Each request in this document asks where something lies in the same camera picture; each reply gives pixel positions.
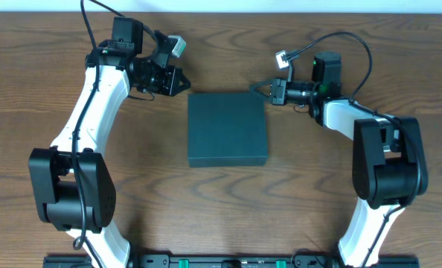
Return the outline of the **dark green box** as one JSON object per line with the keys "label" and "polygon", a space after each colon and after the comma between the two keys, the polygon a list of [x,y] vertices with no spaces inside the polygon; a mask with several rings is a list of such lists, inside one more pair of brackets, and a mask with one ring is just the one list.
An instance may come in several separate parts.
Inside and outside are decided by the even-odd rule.
{"label": "dark green box", "polygon": [[249,92],[188,96],[192,168],[263,166],[269,158],[263,100]]}

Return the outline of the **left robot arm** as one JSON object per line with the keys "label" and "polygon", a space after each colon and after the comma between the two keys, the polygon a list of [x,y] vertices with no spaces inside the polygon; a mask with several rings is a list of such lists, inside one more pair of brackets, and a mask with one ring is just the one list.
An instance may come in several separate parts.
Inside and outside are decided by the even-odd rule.
{"label": "left robot arm", "polygon": [[[155,49],[142,55],[149,34]],[[106,143],[121,104],[132,89],[174,96],[190,87],[180,67],[186,43],[136,19],[115,17],[110,39],[86,56],[83,90],[60,134],[28,160],[40,220],[72,236],[85,255],[49,255],[45,267],[139,267],[141,258],[120,233],[113,217],[116,190],[106,166]]]}

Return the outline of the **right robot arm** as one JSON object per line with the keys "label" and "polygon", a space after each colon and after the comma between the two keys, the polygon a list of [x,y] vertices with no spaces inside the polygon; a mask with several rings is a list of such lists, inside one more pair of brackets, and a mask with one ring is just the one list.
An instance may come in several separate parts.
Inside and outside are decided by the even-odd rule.
{"label": "right robot arm", "polygon": [[418,267],[409,256],[381,256],[379,249],[397,217],[426,190],[424,152],[415,118],[384,115],[342,94],[342,57],[319,52],[312,78],[295,80],[294,58],[276,54],[286,78],[272,78],[249,87],[272,105],[305,106],[320,126],[353,142],[352,180],[356,207],[345,234],[331,254],[298,253],[290,267]]}

